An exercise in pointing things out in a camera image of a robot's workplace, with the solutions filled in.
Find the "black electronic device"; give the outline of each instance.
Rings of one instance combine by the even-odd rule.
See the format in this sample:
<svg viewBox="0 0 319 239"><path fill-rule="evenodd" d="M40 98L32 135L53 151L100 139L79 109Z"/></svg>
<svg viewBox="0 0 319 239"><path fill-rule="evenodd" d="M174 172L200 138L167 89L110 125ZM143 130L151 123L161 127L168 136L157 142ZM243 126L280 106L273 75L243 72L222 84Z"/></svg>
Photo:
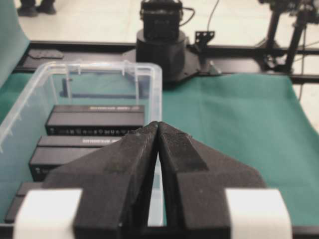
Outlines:
<svg viewBox="0 0 319 239"><path fill-rule="evenodd" d="M43 181L52 169L120 139L120 137L42 136L29 162L33 180Z"/></svg>
<svg viewBox="0 0 319 239"><path fill-rule="evenodd" d="M193 14L180 23L183 10L191 10ZM195 10L183 7L180 0L143 0L140 15L144 28L137 33L136 49L124 53L124 58L158 64L163 70L164 84L174 84L195 76L201 70L198 55L188 47L188 37L179 29L194 14ZM214 33L206 32L205 36L211 40Z"/></svg>
<svg viewBox="0 0 319 239"><path fill-rule="evenodd" d="M180 0L143 0L141 19L144 22L144 38L147 40L176 40L183 11Z"/></svg>
<svg viewBox="0 0 319 239"><path fill-rule="evenodd" d="M124 136L144 125L144 106L56 105L45 124L48 135Z"/></svg>

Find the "black shoe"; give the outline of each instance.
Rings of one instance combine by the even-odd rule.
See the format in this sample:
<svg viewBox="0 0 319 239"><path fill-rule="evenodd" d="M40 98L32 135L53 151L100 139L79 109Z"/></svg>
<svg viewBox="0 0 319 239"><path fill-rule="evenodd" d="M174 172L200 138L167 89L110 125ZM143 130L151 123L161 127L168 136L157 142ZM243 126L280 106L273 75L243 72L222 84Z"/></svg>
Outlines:
<svg viewBox="0 0 319 239"><path fill-rule="evenodd" d="M46 13L48 15L55 15L56 14L56 10L55 10L53 5L49 5L49 6L40 5L40 6L36 7L36 10L38 12Z"/></svg>
<svg viewBox="0 0 319 239"><path fill-rule="evenodd" d="M19 16L38 16L38 12L35 10L35 7L33 6L22 6L17 9L17 13Z"/></svg>

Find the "green cloth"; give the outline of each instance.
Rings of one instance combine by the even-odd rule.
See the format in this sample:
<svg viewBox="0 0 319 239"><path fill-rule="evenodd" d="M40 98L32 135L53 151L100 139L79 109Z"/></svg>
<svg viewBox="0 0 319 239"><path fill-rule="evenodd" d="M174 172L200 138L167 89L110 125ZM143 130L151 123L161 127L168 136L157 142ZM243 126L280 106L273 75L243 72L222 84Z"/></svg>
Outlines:
<svg viewBox="0 0 319 239"><path fill-rule="evenodd" d="M285 76L194 78L163 93L163 120L260 171L295 226L319 226L319 136Z"/></svg>
<svg viewBox="0 0 319 239"><path fill-rule="evenodd" d="M18 22L13 0L0 0L0 87L29 45Z"/></svg>

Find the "white floor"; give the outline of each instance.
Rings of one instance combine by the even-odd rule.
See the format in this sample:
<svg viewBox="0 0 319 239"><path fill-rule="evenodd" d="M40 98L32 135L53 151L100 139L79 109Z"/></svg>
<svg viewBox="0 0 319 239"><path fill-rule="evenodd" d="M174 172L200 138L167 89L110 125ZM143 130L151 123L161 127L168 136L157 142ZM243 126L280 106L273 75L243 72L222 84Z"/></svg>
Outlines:
<svg viewBox="0 0 319 239"><path fill-rule="evenodd" d="M35 18L20 17L20 24L31 40L135 42L136 32L142 28L139 18L141 0L56 0L57 15L40 14ZM194 19L182 30L194 41L196 30L205 30L209 14L216 0L183 0L184 6L195 8ZM258 0L220 0L211 22L216 37L211 44L254 45L267 33L271 12L268 4ZM276 40L288 46L295 17L281 17ZM319 26L308 25L307 44L319 40ZM306 57L305 73L319 74L318 57ZM301 61L294 64L301 72ZM295 86L300 94L300 86ZM310 122L319 132L319 84L305 85L301 100Z"/></svg>

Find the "plastic storage container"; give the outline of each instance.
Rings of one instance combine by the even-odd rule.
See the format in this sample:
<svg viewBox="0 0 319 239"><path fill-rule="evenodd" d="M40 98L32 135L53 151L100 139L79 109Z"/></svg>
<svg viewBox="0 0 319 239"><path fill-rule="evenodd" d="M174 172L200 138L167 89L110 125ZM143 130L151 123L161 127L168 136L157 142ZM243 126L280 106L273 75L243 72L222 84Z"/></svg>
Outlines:
<svg viewBox="0 0 319 239"><path fill-rule="evenodd" d="M54 105L144 105L145 124L161 120L161 68L130 62L51 62L41 65L0 126L0 223L19 184L32 181L28 162ZM163 224L157 162L150 226Z"/></svg>

